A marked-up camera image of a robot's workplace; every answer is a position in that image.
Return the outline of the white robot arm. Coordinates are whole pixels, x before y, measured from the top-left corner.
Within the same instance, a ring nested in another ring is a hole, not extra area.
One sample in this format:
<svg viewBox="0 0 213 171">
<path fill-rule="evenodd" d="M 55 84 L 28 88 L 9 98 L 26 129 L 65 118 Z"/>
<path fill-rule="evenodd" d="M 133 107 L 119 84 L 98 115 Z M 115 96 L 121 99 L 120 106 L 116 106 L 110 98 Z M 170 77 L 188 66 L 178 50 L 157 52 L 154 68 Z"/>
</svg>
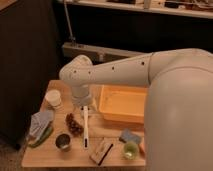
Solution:
<svg viewBox="0 0 213 171">
<path fill-rule="evenodd" d="M 146 87 L 147 171 L 213 171 L 213 53 L 178 49 L 99 65 L 79 55 L 59 78 L 78 104 L 91 84 Z"/>
</svg>

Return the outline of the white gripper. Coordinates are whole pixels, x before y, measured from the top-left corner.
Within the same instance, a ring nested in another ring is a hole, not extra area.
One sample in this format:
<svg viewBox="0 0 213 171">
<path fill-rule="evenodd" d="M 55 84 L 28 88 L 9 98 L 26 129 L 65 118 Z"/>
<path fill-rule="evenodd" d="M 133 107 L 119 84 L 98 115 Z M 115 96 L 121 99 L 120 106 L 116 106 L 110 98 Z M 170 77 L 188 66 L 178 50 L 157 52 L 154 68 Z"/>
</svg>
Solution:
<svg viewBox="0 0 213 171">
<path fill-rule="evenodd" d="M 73 103 L 79 107 L 92 103 L 92 95 L 88 85 L 74 86 L 71 88 Z"/>
</svg>

